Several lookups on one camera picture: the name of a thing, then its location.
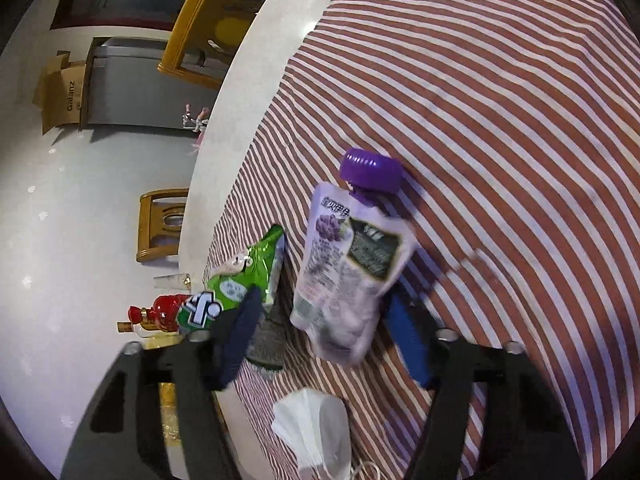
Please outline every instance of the gray object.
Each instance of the gray object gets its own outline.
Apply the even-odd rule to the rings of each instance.
[[[142,351],[142,345],[138,341],[130,341],[125,345],[122,353],[124,355],[133,355],[140,351]]]
[[[524,353],[524,346],[517,341],[507,341],[502,348],[508,354],[519,355]]]
[[[458,337],[458,332],[450,328],[441,328],[436,332],[436,338],[438,338],[439,341],[446,341],[447,343],[453,343]]]
[[[203,341],[207,341],[211,339],[211,332],[209,330],[196,330],[195,332],[191,332],[187,339],[191,343],[202,343]]]
[[[154,277],[155,288],[170,288],[173,290],[191,291],[191,277],[187,273],[169,274]]]
[[[217,90],[158,72],[165,41],[110,38],[95,49],[88,96],[88,124],[182,127],[188,103],[197,115],[212,108]],[[223,78],[228,69],[204,53],[187,51],[182,66]]]
[[[246,350],[246,360],[265,379],[272,380],[284,368],[287,341],[282,308],[275,303],[260,318],[258,327]]]

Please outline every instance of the white face mask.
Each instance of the white face mask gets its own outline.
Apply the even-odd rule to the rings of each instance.
[[[351,477],[351,439],[344,403],[305,388],[273,405],[271,429],[293,450],[298,471],[313,468],[331,480]]]

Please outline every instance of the chair backrest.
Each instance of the chair backrest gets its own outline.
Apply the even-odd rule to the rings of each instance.
[[[228,66],[264,0],[185,0],[158,64],[162,73],[217,89],[215,78],[182,67],[185,49],[197,48]]]

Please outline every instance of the purple cap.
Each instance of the purple cap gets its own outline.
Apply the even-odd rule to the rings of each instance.
[[[340,177],[349,182],[355,191],[397,193],[403,173],[402,164],[394,158],[360,148],[350,148],[340,164]]]

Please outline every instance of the striped tablecloth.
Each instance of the striped tablecloth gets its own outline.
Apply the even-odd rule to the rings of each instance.
[[[256,131],[206,274],[279,222],[289,309],[314,186],[344,185],[351,146],[397,157],[408,177],[382,207],[422,246],[404,288],[469,340],[524,343],[591,477],[640,406],[639,70],[611,0],[332,0]],[[400,478],[430,396],[386,332],[351,370],[288,337],[286,372],[236,381],[276,477],[298,473],[271,407],[310,386],[345,400],[356,463]],[[482,431],[476,394],[463,476]]]

